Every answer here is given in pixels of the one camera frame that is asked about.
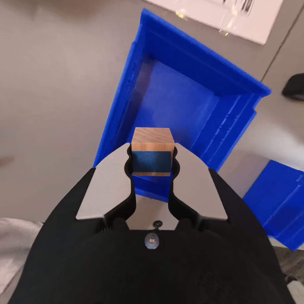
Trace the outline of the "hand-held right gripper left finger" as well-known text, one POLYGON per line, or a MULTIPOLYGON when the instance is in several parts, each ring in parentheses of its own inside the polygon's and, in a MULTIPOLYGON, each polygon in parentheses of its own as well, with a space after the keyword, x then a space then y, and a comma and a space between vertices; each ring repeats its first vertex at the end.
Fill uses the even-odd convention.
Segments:
POLYGON ((125 143, 96 166, 76 219, 101 218, 111 225, 116 218, 130 218, 136 209, 131 175, 131 144, 125 143))

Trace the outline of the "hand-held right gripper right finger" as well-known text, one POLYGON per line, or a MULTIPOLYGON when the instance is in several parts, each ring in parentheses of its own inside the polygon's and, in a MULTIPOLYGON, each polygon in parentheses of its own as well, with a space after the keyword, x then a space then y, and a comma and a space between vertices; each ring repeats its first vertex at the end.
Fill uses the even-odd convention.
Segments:
POLYGON ((178 221, 226 221, 228 216, 211 177, 208 166, 179 143, 175 144, 168 208, 178 221))

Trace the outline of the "blue-striped wooden cube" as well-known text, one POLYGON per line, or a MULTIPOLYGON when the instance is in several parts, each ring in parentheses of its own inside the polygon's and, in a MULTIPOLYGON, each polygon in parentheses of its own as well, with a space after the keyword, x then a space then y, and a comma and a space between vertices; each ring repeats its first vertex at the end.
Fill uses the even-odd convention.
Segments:
POLYGON ((170 176, 175 142, 169 128, 136 127, 131 149, 134 176, 170 176))

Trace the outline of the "blue plastic bin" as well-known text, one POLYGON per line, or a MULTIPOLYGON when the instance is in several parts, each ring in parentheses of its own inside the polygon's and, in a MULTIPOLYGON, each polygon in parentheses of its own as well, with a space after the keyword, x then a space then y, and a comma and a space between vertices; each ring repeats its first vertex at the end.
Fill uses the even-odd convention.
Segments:
POLYGON ((268 237, 292 251, 304 242, 304 172, 270 160, 243 197, 268 237))
POLYGON ((169 128, 176 143, 220 170, 271 90, 147 9, 124 66, 93 167, 136 127, 169 128))

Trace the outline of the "person's grey zip sweatshirt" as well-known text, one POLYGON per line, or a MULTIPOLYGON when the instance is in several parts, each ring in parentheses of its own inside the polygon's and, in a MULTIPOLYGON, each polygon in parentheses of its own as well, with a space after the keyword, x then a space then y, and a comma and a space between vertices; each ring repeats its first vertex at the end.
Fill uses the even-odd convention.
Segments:
POLYGON ((28 253, 43 226, 41 222, 0 219, 0 303, 9 302, 28 253))

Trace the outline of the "black charging case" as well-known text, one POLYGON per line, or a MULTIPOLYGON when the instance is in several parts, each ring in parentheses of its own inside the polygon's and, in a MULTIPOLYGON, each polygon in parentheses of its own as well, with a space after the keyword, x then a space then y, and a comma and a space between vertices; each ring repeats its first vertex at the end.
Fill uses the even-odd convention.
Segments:
POLYGON ((288 79, 282 95, 289 100, 304 101, 304 73, 295 74, 288 79))

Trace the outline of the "laminated instruction sheet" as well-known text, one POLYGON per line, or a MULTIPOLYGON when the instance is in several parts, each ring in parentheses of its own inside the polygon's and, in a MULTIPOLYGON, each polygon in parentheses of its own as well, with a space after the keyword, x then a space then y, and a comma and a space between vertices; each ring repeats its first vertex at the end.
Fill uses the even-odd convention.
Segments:
POLYGON ((220 33, 264 45, 283 0, 147 0, 191 19, 216 28, 220 33))

